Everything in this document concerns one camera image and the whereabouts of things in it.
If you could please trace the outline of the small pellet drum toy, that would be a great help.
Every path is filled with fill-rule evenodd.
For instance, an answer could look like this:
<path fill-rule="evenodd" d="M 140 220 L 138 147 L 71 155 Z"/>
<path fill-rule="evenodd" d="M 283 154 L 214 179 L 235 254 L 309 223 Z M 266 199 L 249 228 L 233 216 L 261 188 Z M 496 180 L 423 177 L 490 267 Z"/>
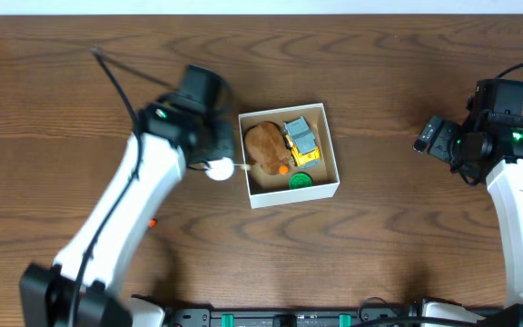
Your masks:
<path fill-rule="evenodd" d="M 230 179 L 237 169 L 249 171 L 251 168 L 250 164 L 235 163 L 233 159 L 223 157 L 206 162 L 205 174 L 214 181 L 222 182 Z"/>

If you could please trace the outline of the brown plush toy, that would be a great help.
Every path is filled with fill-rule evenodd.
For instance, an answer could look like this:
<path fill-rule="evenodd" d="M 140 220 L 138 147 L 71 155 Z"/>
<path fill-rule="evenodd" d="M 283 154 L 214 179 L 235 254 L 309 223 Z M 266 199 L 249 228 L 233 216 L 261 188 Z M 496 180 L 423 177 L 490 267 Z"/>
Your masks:
<path fill-rule="evenodd" d="M 245 150 L 250 159 L 268 175 L 283 174 L 291 158 L 291 151 L 278 126 L 263 121 L 250 128 L 244 136 Z"/>

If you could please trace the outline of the yellow grey toy truck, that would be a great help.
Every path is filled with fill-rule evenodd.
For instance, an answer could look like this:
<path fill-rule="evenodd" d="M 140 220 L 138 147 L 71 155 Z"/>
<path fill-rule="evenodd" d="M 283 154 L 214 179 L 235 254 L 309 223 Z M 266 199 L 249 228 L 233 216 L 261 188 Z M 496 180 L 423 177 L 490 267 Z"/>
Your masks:
<path fill-rule="evenodd" d="M 303 116 L 284 124 L 285 140 L 293 161 L 300 169 L 307 169 L 321 160 L 316 137 Z"/>

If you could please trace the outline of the green round toy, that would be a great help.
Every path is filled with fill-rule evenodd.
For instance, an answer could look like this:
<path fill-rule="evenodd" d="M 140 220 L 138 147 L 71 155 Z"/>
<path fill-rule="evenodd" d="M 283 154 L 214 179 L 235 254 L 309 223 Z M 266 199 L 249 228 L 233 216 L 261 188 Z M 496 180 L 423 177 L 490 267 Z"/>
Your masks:
<path fill-rule="evenodd" d="M 288 185 L 291 190 L 295 190 L 312 187 L 313 181 L 307 173 L 294 173 L 291 176 Z"/>

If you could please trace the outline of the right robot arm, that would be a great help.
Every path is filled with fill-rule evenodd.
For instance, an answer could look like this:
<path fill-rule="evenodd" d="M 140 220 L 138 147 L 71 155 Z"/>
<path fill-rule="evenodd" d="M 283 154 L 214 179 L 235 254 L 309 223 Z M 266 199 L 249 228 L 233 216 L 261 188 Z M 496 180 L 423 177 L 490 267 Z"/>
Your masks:
<path fill-rule="evenodd" d="M 426 300 L 419 326 L 523 326 L 523 83 L 480 80 L 462 124 L 433 116 L 413 147 L 449 165 L 469 186 L 483 184 L 494 203 L 504 253 L 506 304 L 481 315 L 461 305 Z"/>

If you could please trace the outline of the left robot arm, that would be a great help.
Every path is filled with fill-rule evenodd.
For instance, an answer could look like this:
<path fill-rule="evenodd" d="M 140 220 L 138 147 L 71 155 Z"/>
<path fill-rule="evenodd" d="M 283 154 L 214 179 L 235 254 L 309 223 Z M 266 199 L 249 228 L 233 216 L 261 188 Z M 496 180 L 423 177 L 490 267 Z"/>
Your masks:
<path fill-rule="evenodd" d="M 119 299 L 131 260 L 163 200 L 189 169 L 214 181 L 235 170 L 229 85 L 186 67 L 180 86 L 133 114 L 133 133 L 102 197 L 51 267 L 30 264 L 19 288 L 27 326 L 165 326 L 145 298 Z"/>

